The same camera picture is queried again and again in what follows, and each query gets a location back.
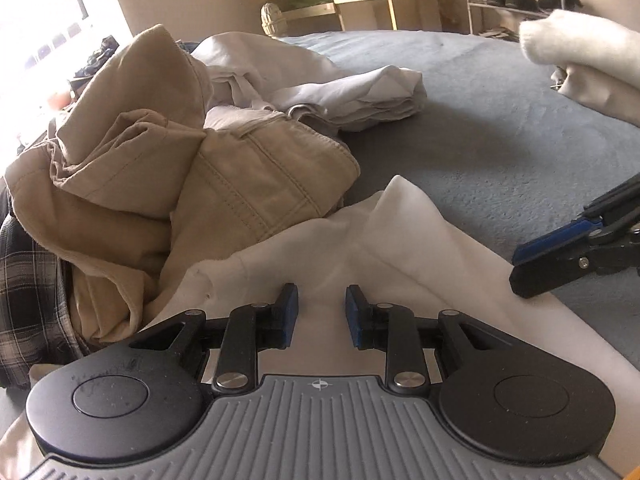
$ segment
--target beige jacket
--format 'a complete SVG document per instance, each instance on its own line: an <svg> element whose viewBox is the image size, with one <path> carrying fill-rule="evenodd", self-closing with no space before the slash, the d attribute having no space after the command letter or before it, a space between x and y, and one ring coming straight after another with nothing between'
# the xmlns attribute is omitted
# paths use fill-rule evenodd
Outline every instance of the beige jacket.
<svg viewBox="0 0 640 480"><path fill-rule="evenodd" d="M153 319L192 264L324 216L358 176L347 149L281 113L216 108L203 129L211 99L204 65L158 25L6 170L20 223L74 266L89 342Z"/></svg>

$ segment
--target shelf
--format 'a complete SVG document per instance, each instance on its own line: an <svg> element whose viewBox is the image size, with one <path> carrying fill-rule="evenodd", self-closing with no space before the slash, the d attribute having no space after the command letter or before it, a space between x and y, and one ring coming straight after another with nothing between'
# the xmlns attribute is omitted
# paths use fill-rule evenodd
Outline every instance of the shelf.
<svg viewBox="0 0 640 480"><path fill-rule="evenodd" d="M489 4L476 4L474 2L469 2L467 5L469 7L481 7L482 9L507 10L508 12L515 12L516 14L524 14L525 16L532 16L534 18L549 17L549 15L544 12L534 12L533 10L511 9L511 7L498 7L498 6L489 5Z"/></svg>
<svg viewBox="0 0 640 480"><path fill-rule="evenodd" d="M299 20L300 18L311 18L313 16L323 16L325 14L335 14L334 4L319 4L303 9L287 10L282 16L287 20Z"/></svg>

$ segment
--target crosshair marking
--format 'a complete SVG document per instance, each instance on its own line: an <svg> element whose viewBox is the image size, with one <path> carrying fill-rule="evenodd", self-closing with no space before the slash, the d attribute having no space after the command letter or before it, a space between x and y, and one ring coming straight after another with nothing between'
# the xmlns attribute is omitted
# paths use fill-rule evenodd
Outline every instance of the crosshair marking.
<svg viewBox="0 0 640 480"><path fill-rule="evenodd" d="M316 379L315 381L313 381L312 383L309 383L309 384L311 386L313 386L314 388L318 389L318 390L322 390L323 388L331 386L331 384L329 384L324 379Z"/></svg>

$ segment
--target gray fabric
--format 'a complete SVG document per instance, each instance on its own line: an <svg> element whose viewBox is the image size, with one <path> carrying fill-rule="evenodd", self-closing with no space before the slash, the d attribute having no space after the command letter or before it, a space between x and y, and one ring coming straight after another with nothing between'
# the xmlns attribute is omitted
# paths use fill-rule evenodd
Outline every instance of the gray fabric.
<svg viewBox="0 0 640 480"><path fill-rule="evenodd" d="M0 438L24 409L27 390L0 388Z"/></svg>
<svg viewBox="0 0 640 480"><path fill-rule="evenodd" d="M551 90L553 67L530 63L517 44L408 31L286 41L356 72L395 64L424 73L423 113L343 135L362 168L348 203L401 174L448 221L510 260L517 244L561 226L640 171L640 130ZM634 270L588 276L555 294L640 368Z"/></svg>

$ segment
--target window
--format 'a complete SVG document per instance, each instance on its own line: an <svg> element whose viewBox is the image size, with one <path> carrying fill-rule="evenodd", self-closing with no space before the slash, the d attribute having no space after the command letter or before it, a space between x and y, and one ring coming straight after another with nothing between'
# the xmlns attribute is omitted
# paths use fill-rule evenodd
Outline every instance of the window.
<svg viewBox="0 0 640 480"><path fill-rule="evenodd" d="M47 97L100 40L82 0L0 0L0 173L19 139L31 142L46 129Z"/></svg>

